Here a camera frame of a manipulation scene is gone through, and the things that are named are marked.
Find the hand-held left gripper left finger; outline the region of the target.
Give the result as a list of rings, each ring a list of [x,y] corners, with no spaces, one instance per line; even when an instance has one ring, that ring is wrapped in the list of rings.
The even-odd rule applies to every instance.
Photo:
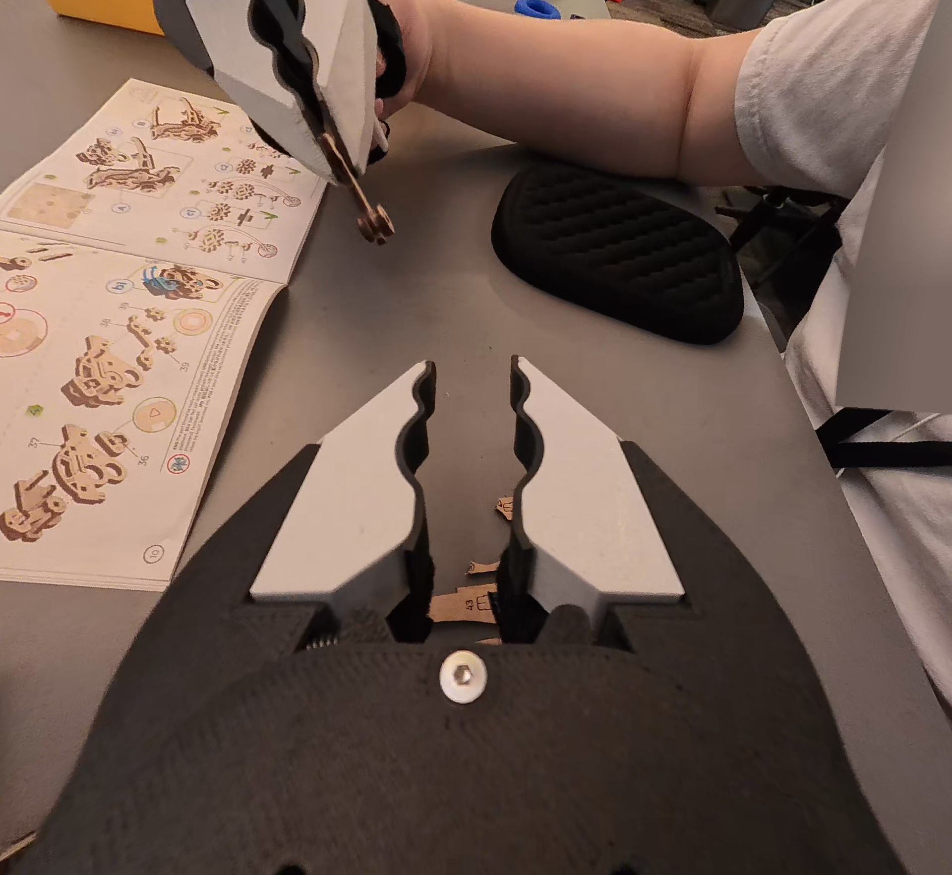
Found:
[[[422,643],[434,586],[422,488],[436,368],[411,367],[329,431],[249,591],[257,602],[325,604],[340,621],[381,613]]]

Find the black wrist rest pad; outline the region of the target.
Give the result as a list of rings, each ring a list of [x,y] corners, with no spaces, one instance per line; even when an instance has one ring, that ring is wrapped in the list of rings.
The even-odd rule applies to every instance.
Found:
[[[544,293],[688,345],[715,345],[744,315],[728,240],[633,181],[541,162],[509,182],[491,242],[501,263]]]

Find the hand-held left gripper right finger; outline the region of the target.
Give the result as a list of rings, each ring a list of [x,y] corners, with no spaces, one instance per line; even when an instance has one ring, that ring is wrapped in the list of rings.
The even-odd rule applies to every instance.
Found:
[[[509,399],[526,473],[498,570],[503,642],[533,643],[558,607],[598,631],[610,607],[679,603],[684,584],[618,435],[523,356]]]

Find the person's right hand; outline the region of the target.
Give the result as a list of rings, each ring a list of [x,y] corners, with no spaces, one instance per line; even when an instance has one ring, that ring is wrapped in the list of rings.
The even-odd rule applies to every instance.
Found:
[[[379,1],[390,8],[400,27],[407,64],[406,80],[399,93],[375,102],[377,118],[384,122],[420,95],[432,58],[433,36],[426,10],[429,0]]]

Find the office chair base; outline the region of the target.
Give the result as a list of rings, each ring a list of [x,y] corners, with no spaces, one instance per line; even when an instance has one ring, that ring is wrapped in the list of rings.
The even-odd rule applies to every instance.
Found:
[[[814,292],[839,250],[839,219],[848,200],[834,194],[785,187],[748,187],[756,197],[750,209],[716,205],[715,213],[736,222],[729,237],[736,254],[767,232],[782,234],[788,244],[769,254],[749,280],[752,290],[772,286],[781,293]]]

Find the illustrated instruction booklet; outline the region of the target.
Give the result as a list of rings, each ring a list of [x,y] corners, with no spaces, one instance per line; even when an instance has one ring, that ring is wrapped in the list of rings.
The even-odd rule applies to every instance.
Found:
[[[165,588],[326,187],[129,80],[2,193],[3,582]]]

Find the laser-cut wooden parts sheet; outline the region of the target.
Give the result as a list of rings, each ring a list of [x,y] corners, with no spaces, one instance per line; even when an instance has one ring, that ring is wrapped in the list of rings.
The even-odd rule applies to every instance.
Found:
[[[434,624],[495,625],[492,597],[497,594],[496,576],[502,558],[493,562],[470,562],[466,575],[472,583],[458,586],[454,591],[435,594],[430,600],[427,615]]]

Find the person in white shirt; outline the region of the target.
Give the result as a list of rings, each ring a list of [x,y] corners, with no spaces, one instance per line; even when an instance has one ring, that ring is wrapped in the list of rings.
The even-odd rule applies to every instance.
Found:
[[[735,121],[770,186],[849,201],[841,247],[784,364],[811,424],[834,406],[852,271],[888,128],[938,0],[826,0],[779,18],[749,48]],[[937,694],[951,695],[950,468],[849,469],[839,485]]]

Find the small wooden lever part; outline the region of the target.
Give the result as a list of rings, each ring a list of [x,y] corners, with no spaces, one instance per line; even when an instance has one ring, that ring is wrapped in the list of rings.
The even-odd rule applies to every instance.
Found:
[[[394,226],[386,209],[380,204],[373,206],[367,200],[353,168],[329,132],[320,136],[319,143],[334,183],[349,191],[358,207],[356,223],[363,238],[377,246],[384,245],[394,234]]]

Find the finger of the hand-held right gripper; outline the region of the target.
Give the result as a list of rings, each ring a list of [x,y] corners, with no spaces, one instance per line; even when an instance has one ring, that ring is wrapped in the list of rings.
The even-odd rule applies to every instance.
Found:
[[[357,174],[376,126],[377,32],[367,0],[299,0],[306,68],[303,99]]]
[[[274,52],[252,34],[251,0],[186,0],[186,6],[212,61],[215,82],[282,153],[333,183],[301,104],[279,80]]]

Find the person's right forearm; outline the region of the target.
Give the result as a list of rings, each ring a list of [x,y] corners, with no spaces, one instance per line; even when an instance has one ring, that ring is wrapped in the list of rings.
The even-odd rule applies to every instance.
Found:
[[[631,21],[543,21],[417,0],[420,101],[587,167],[702,187],[754,186],[735,91],[755,32],[689,39]]]

